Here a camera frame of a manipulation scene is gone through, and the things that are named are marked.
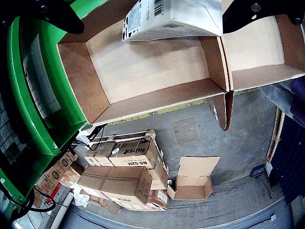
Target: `metal stand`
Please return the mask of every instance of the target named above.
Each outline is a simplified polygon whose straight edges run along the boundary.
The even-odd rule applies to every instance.
[[[269,194],[270,199],[272,199],[272,193],[273,193],[273,190],[270,192],[270,191],[269,191],[269,189],[267,188],[266,184],[264,183],[263,179],[261,178],[261,175],[259,175],[259,176],[255,177],[255,178],[258,178],[258,177],[261,179],[262,183],[263,183],[263,184],[264,184],[264,186],[266,187],[266,189],[267,189],[267,192],[268,192],[268,194]]]

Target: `brown box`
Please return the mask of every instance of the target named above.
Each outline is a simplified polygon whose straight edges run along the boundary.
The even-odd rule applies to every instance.
[[[212,193],[210,175],[219,158],[219,156],[180,157],[176,191],[168,185],[167,194],[177,200],[207,199]]]
[[[151,190],[167,189],[168,173],[161,158],[156,161],[154,169],[148,169],[148,172],[152,177]]]
[[[111,166],[114,165],[109,160],[112,150],[115,148],[115,142],[100,143],[96,150],[88,150],[85,155],[85,159],[90,165],[94,166]]]
[[[89,166],[78,181],[82,188],[102,192],[117,203],[146,204],[152,178],[144,167]]]
[[[169,196],[165,191],[150,191],[147,204],[118,203],[122,207],[133,211],[167,211]]]
[[[123,42],[123,18],[136,2],[103,2],[82,18],[82,34],[59,41],[62,72],[88,122],[102,125],[219,96],[219,124],[228,127],[224,94],[230,86],[220,38]]]
[[[35,186],[36,189],[38,189],[40,192],[43,192],[42,188],[39,187],[39,186]],[[42,205],[42,201],[43,201],[43,198],[44,196],[42,194],[40,194],[39,192],[37,192],[35,189],[34,189],[34,202],[33,202],[33,205],[37,208],[41,208],[41,205]]]
[[[139,140],[118,143],[116,154],[111,154],[109,159],[116,167],[139,167],[154,168],[156,160],[162,160],[156,146],[150,137]]]
[[[84,190],[82,190],[80,192],[80,194],[85,194],[85,195],[90,196],[89,203],[94,204],[94,205],[99,206],[99,207],[102,207],[102,208],[106,208],[107,210],[109,210],[113,214],[119,213],[119,211],[121,209],[120,205],[118,205],[117,203],[115,203],[112,200],[103,199],[103,198],[100,198],[100,197],[95,197],[95,196],[89,195]]]
[[[56,186],[64,173],[65,171],[56,163],[46,172],[45,176]]]
[[[70,187],[75,182],[78,182],[78,180],[81,178],[80,174],[76,172],[73,168],[69,168],[65,174],[61,178],[61,183],[64,184],[67,187]]]
[[[51,195],[56,188],[56,185],[54,185],[46,176],[41,178],[41,180],[38,182],[38,186],[49,195]]]
[[[57,164],[64,170],[67,171],[72,164],[73,161],[75,161],[76,158],[72,155],[71,152],[66,152],[61,159],[58,160]]]

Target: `stacked boxes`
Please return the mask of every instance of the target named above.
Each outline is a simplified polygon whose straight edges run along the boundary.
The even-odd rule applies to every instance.
[[[115,142],[100,143],[98,146],[94,145],[94,151],[88,150],[85,155],[85,159],[91,166],[111,166],[114,165],[109,160],[113,149],[115,147]]]
[[[78,181],[86,193],[101,204],[110,199],[128,210],[165,211],[168,196],[163,190],[150,190],[152,178],[144,167],[97,167],[86,168]]]
[[[156,197],[158,193],[165,193],[164,195],[167,196],[165,190],[167,189],[168,170],[163,161],[163,152],[158,149],[156,144],[154,130],[112,135],[103,137],[103,139],[98,146],[96,146],[97,141],[93,142],[91,148],[94,150],[90,149],[86,153],[85,159],[91,166],[87,167],[78,184],[91,196],[109,198],[129,210],[167,210],[167,203],[161,204],[159,200],[161,194]],[[105,172],[109,171],[114,176],[113,171],[120,171],[119,169],[124,173],[119,173],[120,176],[116,177],[110,177],[110,174]],[[149,187],[145,188],[151,192],[150,195],[147,195],[146,201],[139,201],[139,198],[133,193],[135,184],[132,188],[129,187],[131,193],[128,194],[125,193],[126,190],[124,192],[116,190],[117,187],[125,186],[122,185],[122,181],[127,182],[129,179],[126,177],[127,174],[133,174],[135,169],[143,169],[148,175],[147,177],[151,179]],[[105,189],[104,183],[106,182],[111,187],[110,192]]]

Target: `wire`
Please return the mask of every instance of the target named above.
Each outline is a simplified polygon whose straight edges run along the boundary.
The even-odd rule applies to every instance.
[[[22,207],[23,209],[26,209],[26,210],[29,210],[29,211],[35,211],[35,212],[48,212],[48,211],[51,211],[55,208],[56,206],[56,202],[55,200],[50,197],[48,194],[46,193],[43,193],[43,192],[40,192],[39,190],[37,190],[35,187],[33,187],[34,189],[32,189],[32,192],[33,192],[33,195],[34,195],[34,190],[36,190],[37,192],[39,192],[41,195],[47,197],[47,198],[50,198],[53,202],[52,206],[49,207],[49,208],[32,208],[32,207],[29,207],[27,205],[24,205],[24,204],[20,204],[18,203],[17,201],[15,201],[13,199],[13,197],[9,194],[9,192],[7,191],[7,189],[0,183],[1,185],[1,190],[3,191],[3,193],[5,194],[5,196],[12,202],[14,203],[15,205],[19,206],[19,207]]]
[[[104,129],[105,129],[105,126],[106,126],[107,124],[104,124],[103,126],[102,126],[102,135],[101,135],[101,138],[99,139],[99,142],[98,142],[98,144],[96,145],[96,148],[95,149],[91,149],[91,147],[90,146],[88,146],[88,148],[91,150],[91,151],[94,151],[94,150],[96,150],[97,149],[97,147],[99,147],[99,144],[101,143],[101,140],[102,140],[102,137],[103,137],[103,134],[104,134]]]

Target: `cardboard box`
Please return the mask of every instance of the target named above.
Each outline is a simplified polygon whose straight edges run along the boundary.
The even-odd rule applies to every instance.
[[[66,152],[61,159],[58,160],[57,164],[64,170],[67,171],[70,165],[75,161],[76,158],[72,155],[71,152]]]
[[[221,0],[140,0],[124,19],[122,39],[221,36],[222,16]]]
[[[219,158],[220,156],[180,157],[176,190],[168,185],[168,195],[177,200],[207,199],[212,193],[210,175]]]
[[[222,0],[223,12],[233,0]],[[305,44],[301,26],[287,15],[256,20],[222,37],[231,90],[259,87],[304,75]]]
[[[46,176],[43,176],[37,183],[37,185],[47,194],[51,195],[51,193],[56,188],[56,185],[54,185]]]
[[[42,188],[39,186],[35,186],[36,189],[38,189],[40,192],[43,192]],[[37,192],[36,190],[34,190],[34,202],[33,205],[37,208],[41,208],[42,205],[42,201],[44,199],[44,196],[42,194],[40,194],[39,192]]]
[[[114,201],[111,201],[109,199],[103,199],[103,198],[99,198],[99,197],[89,195],[84,190],[82,190],[80,192],[80,194],[85,194],[85,195],[90,196],[89,203],[94,204],[94,205],[99,206],[99,207],[102,207],[102,208],[106,208],[107,210],[109,210],[113,214],[119,213],[119,211],[121,209],[120,205],[118,205],[117,203],[115,203]]]
[[[96,145],[93,145],[91,148],[96,148],[96,150],[88,150],[85,159],[90,165],[113,167],[114,165],[109,160],[109,156],[115,148],[115,145],[115,142],[100,143],[97,148]]]
[[[56,47],[64,68],[60,72],[88,123],[98,126],[219,96],[219,123],[226,127],[230,86],[220,38],[123,42],[123,19],[136,3],[107,0],[93,6],[89,1],[84,32],[66,33]]]
[[[150,191],[147,204],[118,203],[122,207],[132,211],[167,211],[169,196],[162,190]]]
[[[65,171],[56,163],[46,172],[45,176],[56,186],[64,173]]]
[[[162,160],[150,137],[118,143],[116,148],[119,151],[109,157],[115,167],[145,166],[152,169],[157,160]]]
[[[168,173],[163,166],[163,160],[156,162],[154,169],[148,169],[152,177],[151,190],[167,189]]]
[[[102,192],[111,200],[126,204],[146,204],[151,184],[152,178],[144,167],[89,166],[78,181],[85,190]]]
[[[61,183],[67,187],[70,187],[75,182],[78,182],[80,178],[81,178],[80,174],[76,172],[73,168],[69,167],[69,169],[62,176]]]

